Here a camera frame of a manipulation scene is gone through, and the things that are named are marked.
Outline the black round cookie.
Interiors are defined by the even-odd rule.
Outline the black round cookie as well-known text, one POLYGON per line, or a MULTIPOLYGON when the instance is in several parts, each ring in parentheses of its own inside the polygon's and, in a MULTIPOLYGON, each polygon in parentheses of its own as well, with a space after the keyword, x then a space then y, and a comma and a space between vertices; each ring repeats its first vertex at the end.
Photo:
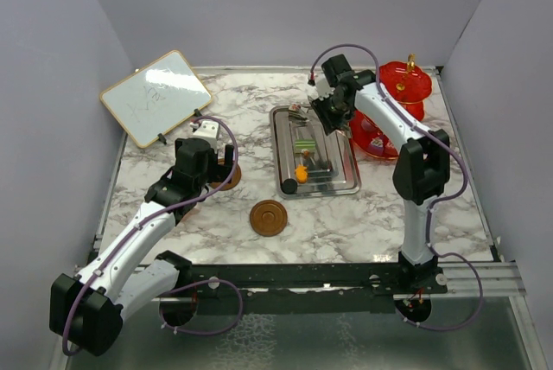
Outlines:
POLYGON ((298 182, 295 179, 288 178, 281 184, 281 190, 285 195, 295 195, 298 189, 298 182))

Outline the metal tongs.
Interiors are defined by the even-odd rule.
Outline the metal tongs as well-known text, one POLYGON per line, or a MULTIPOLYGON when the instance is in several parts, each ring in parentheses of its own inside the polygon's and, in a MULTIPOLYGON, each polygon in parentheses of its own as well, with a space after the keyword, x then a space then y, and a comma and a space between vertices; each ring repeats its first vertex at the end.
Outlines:
POLYGON ((288 111, 288 115, 289 115, 289 118, 290 119, 294 119, 294 120, 297 120, 297 121, 300 121, 300 122, 304 122, 304 123, 307 123, 307 122, 312 122, 312 123, 317 123, 321 126, 322 128, 322 131, 327 135, 331 135, 332 133, 336 133, 337 135, 341 135, 347 139, 351 139, 352 138, 352 132, 351 132, 351 129, 349 127, 340 127, 338 129, 335 129, 333 131, 330 130, 330 127, 328 124, 326 124, 320 117, 319 115, 316 113, 316 111, 314 111, 310 105, 301 105, 301 104, 298 104, 302 107, 302 116, 301 117, 297 117, 297 116, 293 116, 293 115, 289 115, 289 111, 288 111, 288 108, 287 108, 287 111, 288 111))

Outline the orange fish-shaped pastry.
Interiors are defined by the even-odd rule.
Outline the orange fish-shaped pastry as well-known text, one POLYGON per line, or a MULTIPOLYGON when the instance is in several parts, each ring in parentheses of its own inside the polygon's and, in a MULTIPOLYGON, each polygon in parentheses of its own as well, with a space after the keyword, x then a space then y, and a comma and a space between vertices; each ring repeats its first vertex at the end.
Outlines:
POLYGON ((303 164, 298 164, 295 168, 295 176, 299 184, 305 184, 308 181, 308 168, 303 164))

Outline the stainless steel tray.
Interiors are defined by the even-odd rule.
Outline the stainless steel tray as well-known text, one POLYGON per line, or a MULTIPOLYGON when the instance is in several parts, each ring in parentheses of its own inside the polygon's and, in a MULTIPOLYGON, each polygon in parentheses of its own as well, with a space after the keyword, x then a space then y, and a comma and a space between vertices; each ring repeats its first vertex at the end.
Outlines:
POLYGON ((276 188, 287 199, 351 195, 361 186, 358 164, 350 140, 332 133, 327 136, 319 124, 290 119, 288 105, 270 111, 270 132, 276 173, 276 188), (317 151, 310 157, 295 155, 293 145, 298 139, 314 139, 317 151), (295 195, 281 190, 284 180, 296 180, 295 168, 308 168, 308 181, 298 183, 295 195))

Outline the red three-tier cake stand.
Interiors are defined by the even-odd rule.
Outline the red three-tier cake stand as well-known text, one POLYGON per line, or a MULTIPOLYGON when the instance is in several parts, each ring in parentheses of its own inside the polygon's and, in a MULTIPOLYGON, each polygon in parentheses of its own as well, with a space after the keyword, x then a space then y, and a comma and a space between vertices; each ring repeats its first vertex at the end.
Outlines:
MULTIPOLYGON (((380 80, 388 93, 406 111, 418 121, 424 118, 423 101, 432 93, 431 78, 415 63, 415 55, 410 54, 406 62, 390 61, 379 67, 380 80)), ((368 156, 394 160, 397 151, 392 142, 365 114, 356 111, 350 122, 353 142, 368 156), (385 148, 381 152, 374 152, 368 148, 374 137, 382 137, 385 148)))

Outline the green layered cake slice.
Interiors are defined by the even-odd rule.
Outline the green layered cake slice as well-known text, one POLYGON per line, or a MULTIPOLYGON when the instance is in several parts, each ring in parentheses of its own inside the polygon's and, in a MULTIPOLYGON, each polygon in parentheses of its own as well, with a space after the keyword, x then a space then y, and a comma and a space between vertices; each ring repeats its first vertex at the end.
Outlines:
POLYGON ((310 157, 317 151, 317 144, 314 139, 298 139, 293 145, 295 155, 310 157))

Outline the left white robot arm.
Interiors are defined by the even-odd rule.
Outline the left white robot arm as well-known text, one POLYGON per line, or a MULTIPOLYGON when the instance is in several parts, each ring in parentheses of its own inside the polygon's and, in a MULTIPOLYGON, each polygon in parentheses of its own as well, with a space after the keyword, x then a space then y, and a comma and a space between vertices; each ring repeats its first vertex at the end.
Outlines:
POLYGON ((142 272, 136 268, 153 246, 195 205, 219 192, 238 168, 238 144, 225 147, 218 159, 216 139, 175 140, 175 163, 154 184, 131 223, 93 261, 52 283, 49 328, 61 338, 61 351, 104 354, 118 338, 124 321, 155 296, 178 297, 190 288, 191 276, 165 258, 142 272))

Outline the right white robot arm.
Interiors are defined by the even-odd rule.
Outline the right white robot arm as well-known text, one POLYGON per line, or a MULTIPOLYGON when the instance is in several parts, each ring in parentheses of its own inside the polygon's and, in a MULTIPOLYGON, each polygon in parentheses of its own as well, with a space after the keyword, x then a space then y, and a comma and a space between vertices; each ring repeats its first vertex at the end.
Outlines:
POLYGON ((343 54, 326 60, 319 78, 311 71, 309 100, 326 134, 344 130, 356 112, 368 117, 397 151, 393 186, 404 200, 404 241, 398 254, 397 284, 416 293, 437 273, 432 252, 432 204, 450 179, 449 136, 432 131, 387 91, 379 72, 355 72, 343 54))

